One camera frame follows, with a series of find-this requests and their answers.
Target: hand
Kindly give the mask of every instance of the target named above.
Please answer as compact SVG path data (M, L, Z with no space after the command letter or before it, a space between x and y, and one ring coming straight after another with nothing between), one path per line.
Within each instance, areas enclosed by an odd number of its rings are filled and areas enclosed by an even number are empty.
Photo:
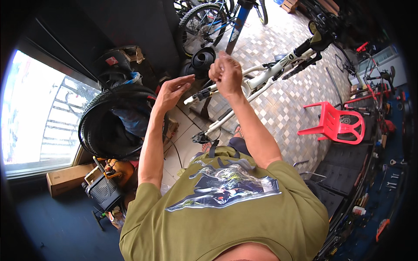
M180 97L194 82L194 74L165 81L158 93L154 108L166 113L174 108Z
M241 66L226 52L220 51L219 59L210 65L209 78L216 82L219 92L225 99L243 96Z

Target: graphic print on t-shirt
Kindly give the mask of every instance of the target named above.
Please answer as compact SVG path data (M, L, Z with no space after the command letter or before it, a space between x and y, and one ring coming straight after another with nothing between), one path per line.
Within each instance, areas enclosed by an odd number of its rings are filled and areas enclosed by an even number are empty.
M189 179L202 174L194 186L194 194L166 208L175 211L183 208L224 208L229 205L281 194L276 179L269 176L257 178L248 173L254 169L246 159L228 160L224 165L220 158L219 169L206 165Z

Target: red plastic chair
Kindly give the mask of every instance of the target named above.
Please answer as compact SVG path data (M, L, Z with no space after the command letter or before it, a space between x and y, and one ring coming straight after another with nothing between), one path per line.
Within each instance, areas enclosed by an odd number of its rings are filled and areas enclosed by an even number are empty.
M319 106L321 105L321 118L319 120L319 125L314 128L304 129L298 131L298 135L306 134L323 134L325 137L320 137L318 140L331 139L336 142L343 142L348 144L359 144L364 138L364 119L360 113L356 111L339 111L334 108L329 102L322 101L310 105L304 105L304 108ZM354 124L344 124L340 123L341 115L353 115L359 118L359 121ZM361 125L361 134L359 134L355 128ZM338 134L343 133L352 133L356 136L355 141L338 139Z

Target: olive green t-shirt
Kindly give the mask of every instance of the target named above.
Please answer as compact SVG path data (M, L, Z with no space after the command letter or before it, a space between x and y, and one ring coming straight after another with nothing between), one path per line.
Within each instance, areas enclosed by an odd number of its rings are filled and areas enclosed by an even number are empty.
M220 146L196 157L162 197L138 186L119 247L125 260L213 260L228 248L261 243L281 260L312 260L327 236L325 206L284 161L267 169Z

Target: foot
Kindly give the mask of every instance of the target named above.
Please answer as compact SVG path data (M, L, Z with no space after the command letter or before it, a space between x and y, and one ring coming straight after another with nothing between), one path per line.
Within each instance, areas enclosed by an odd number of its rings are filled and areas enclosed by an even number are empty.
M210 142L203 144L202 145L202 152L203 153L208 152L210 147L212 147L212 144Z
M241 126L237 126L235 129L234 137L244 138L244 133L242 132Z

